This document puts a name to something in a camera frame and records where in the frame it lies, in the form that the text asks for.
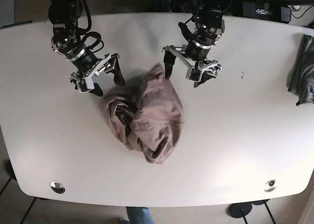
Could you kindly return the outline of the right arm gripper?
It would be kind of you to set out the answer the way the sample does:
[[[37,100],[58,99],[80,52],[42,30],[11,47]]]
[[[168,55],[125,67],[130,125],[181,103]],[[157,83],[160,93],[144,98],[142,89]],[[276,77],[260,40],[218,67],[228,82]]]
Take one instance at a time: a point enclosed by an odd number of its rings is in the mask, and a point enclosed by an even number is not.
[[[78,68],[77,72],[74,72],[70,76],[70,82],[76,83],[82,78],[92,78],[93,76],[99,76],[100,73],[106,74],[112,73],[114,75],[114,82],[116,85],[125,86],[125,79],[122,75],[119,61],[120,55],[118,53],[107,54],[103,59],[90,58],[85,56],[86,61],[80,60],[82,65]],[[103,97],[104,93],[97,83],[94,83],[94,88],[89,91],[98,97]]]

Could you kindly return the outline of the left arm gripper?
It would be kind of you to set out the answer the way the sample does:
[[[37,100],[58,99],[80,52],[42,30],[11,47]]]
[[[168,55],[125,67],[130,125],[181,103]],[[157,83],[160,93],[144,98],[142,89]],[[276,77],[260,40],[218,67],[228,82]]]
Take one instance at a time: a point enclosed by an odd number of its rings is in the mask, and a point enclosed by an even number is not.
[[[181,47],[173,45],[163,47],[165,78],[170,79],[173,65],[178,58],[187,67],[187,70],[196,68],[202,71],[201,80],[194,83],[194,88],[210,79],[215,79],[218,71],[221,70],[221,65],[216,60],[207,59],[207,54],[214,45],[214,41],[206,41],[203,44],[200,41],[192,41]]]

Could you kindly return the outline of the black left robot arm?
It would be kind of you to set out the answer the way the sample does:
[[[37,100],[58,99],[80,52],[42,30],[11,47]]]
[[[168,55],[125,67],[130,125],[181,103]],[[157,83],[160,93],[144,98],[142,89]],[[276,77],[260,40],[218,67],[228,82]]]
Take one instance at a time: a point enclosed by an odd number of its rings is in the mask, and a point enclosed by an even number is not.
[[[222,69],[216,60],[209,60],[207,55],[225,31],[223,11],[232,0],[197,0],[197,6],[192,17],[178,26],[186,45],[173,45],[162,48],[164,51],[165,78],[172,74],[176,59],[187,67],[186,79],[194,82],[194,87],[217,77]]]

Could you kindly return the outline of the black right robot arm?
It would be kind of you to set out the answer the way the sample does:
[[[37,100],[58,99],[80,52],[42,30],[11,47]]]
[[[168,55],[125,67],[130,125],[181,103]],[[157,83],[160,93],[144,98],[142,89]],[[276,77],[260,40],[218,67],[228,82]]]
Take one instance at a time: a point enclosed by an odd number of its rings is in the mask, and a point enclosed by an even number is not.
[[[114,83],[125,85],[119,54],[96,57],[97,46],[104,47],[102,36],[91,31],[92,20],[86,0],[50,0],[48,15],[53,25],[52,50],[66,57],[77,69],[69,81],[80,93],[92,93],[102,97],[103,91],[93,81],[102,72],[114,75]]]

